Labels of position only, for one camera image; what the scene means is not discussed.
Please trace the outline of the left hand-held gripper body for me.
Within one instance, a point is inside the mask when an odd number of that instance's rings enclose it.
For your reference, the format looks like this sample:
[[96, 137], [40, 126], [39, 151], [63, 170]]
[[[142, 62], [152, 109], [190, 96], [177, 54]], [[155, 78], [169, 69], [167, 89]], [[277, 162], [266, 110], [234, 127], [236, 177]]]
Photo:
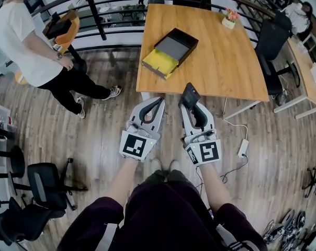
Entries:
[[126, 129], [122, 131], [119, 153], [125, 158], [144, 163], [160, 137], [159, 133], [146, 130], [128, 120]]

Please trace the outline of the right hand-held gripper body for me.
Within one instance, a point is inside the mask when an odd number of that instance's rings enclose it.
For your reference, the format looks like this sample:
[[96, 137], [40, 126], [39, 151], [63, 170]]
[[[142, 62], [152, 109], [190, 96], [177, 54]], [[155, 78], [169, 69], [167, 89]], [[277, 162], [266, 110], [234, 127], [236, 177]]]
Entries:
[[216, 129], [210, 129], [183, 139], [184, 149], [195, 166], [214, 163], [222, 159], [221, 141]]

